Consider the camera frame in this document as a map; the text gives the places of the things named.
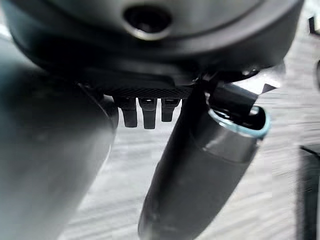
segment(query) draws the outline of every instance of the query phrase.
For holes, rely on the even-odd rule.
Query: textured black surface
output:
[[[316,240],[318,229],[320,145],[303,146],[300,154],[300,170],[297,201],[297,239]]]

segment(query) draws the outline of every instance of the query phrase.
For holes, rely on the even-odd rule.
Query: black object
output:
[[[108,1],[108,6],[116,8],[124,1]],[[0,197],[0,208],[9,216],[0,219],[1,239],[54,239],[61,231],[114,139],[117,117],[108,111],[115,105],[105,102],[103,94],[114,98],[127,127],[137,126],[138,98],[146,129],[155,128],[158,99],[164,122],[172,119],[182,99],[181,116],[144,203],[139,235],[143,240],[195,239],[223,207],[269,129],[262,108],[255,106],[254,114],[249,113],[255,94],[217,86],[278,65],[291,46],[304,3],[250,1],[232,21],[178,36],[167,32],[175,16],[164,1],[152,7],[132,4],[111,19],[109,24],[123,20],[134,28],[127,33],[74,17],[61,8],[66,1],[2,0],[14,43],[36,65],[9,42],[1,45],[0,124],[5,134],[0,136],[0,193],[8,197]],[[189,16],[184,7],[175,13]],[[139,37],[140,31],[162,35],[146,39],[150,35]],[[221,73],[227,79],[212,77]],[[41,133],[48,128],[53,141],[40,135],[28,142],[38,128]],[[63,174],[42,181],[47,177],[42,169],[51,173],[59,167]],[[28,174],[31,180],[23,178]],[[14,183],[25,184],[19,198],[12,196]],[[25,213],[26,204],[31,205],[24,190],[39,206],[38,211],[26,210],[34,213],[26,218],[13,214],[13,206]],[[22,228],[12,227],[16,222]]]
[[[139,95],[154,89],[157,98],[185,99],[185,87],[205,70],[242,72],[282,61],[304,1],[263,1],[223,27],[151,42],[84,24],[49,1],[1,3],[14,41],[43,68],[123,94],[116,97],[155,98]],[[137,95],[125,95],[132,92]]]
[[[122,110],[124,125],[127,128],[136,128],[138,126],[136,98],[114,97],[113,99],[115,105]]]
[[[318,61],[318,64],[316,65],[316,68],[315,68],[315,77],[318,83],[318,87],[320,88],[320,61]]]
[[[0,38],[0,239],[56,240],[113,144],[118,109]]]
[[[144,128],[155,129],[157,99],[156,98],[139,98],[139,104],[140,104],[140,107],[142,108]]]
[[[318,37],[320,37],[320,29],[316,29],[316,17],[310,17],[309,18],[309,29],[310,29],[310,33],[312,35],[316,35]]]
[[[172,121],[174,110],[178,107],[181,99],[161,99],[161,120],[164,123]]]
[[[139,221],[142,240],[194,240],[211,223],[253,159],[270,119],[230,124],[195,90],[159,162]]]
[[[320,145],[302,146],[297,186],[297,239],[316,240],[320,232],[318,216],[320,202]]]

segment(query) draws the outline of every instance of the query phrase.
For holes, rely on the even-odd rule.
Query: black plastic housing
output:
[[[186,86],[204,71],[261,69],[282,61],[303,3],[264,1],[223,27],[152,42],[87,25],[44,0],[3,0],[2,6],[16,44],[45,69],[73,73],[109,95],[143,98],[154,90],[157,98],[185,99],[191,93]]]

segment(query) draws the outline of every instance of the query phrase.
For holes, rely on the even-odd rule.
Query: black plastic part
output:
[[[320,145],[302,146],[297,186],[297,240],[316,240],[319,208]]]
[[[309,29],[310,29],[311,34],[320,37],[320,29],[316,29],[316,17],[315,16],[309,18]]]
[[[315,67],[315,77],[316,77],[316,81],[318,83],[318,87],[320,88],[320,60]]]
[[[156,128],[157,101],[156,98],[139,98],[144,129]]]
[[[137,120],[137,104],[135,98],[129,97],[113,97],[114,103],[122,110],[124,125],[127,128],[136,128]]]
[[[208,115],[200,92],[194,92],[182,106],[156,167],[140,216],[141,240],[198,237],[224,206],[257,150],[254,138],[245,139],[235,133],[228,138],[230,133],[220,132],[223,129]],[[213,151],[225,158],[206,149],[217,144],[221,135],[230,142],[222,142],[223,147]],[[213,136],[217,136],[215,143],[211,142]]]
[[[44,71],[0,36],[1,240],[59,237],[106,160],[118,116],[112,102]]]
[[[161,99],[161,121],[169,123],[172,121],[174,110],[178,107],[181,99]]]
[[[135,90],[157,83],[158,98],[177,99],[184,97],[175,88],[193,85],[207,69],[241,72],[277,65],[292,44],[303,2],[286,1],[275,16],[268,10],[278,4],[264,1],[221,28],[146,42],[87,25],[45,0],[1,1],[14,41],[38,65],[59,73],[97,70],[79,77],[105,92],[113,88],[123,93],[123,83]]]
[[[248,116],[259,95],[232,83],[218,83],[210,104],[238,116]]]

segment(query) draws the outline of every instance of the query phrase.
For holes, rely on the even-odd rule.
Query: gray wooden floor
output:
[[[307,0],[287,55],[284,87],[258,103],[272,115],[272,130],[232,197],[199,240],[295,239],[298,147],[320,143],[320,92],[315,65],[320,40],[307,20],[320,0]],[[157,115],[156,130],[120,126],[113,151],[59,240],[137,240],[137,223],[156,164],[174,127]]]

